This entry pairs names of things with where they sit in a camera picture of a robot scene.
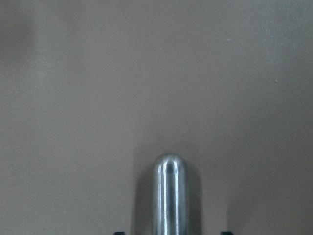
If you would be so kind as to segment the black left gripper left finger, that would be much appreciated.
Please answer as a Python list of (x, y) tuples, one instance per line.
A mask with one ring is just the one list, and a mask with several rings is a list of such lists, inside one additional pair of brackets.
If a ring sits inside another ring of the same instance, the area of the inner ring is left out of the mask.
[(125, 231), (116, 231), (114, 235), (125, 235)]

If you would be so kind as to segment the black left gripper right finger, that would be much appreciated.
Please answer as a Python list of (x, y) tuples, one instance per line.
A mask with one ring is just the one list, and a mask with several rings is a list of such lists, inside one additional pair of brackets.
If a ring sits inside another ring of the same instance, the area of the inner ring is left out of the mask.
[(221, 231), (220, 235), (232, 235), (231, 231)]

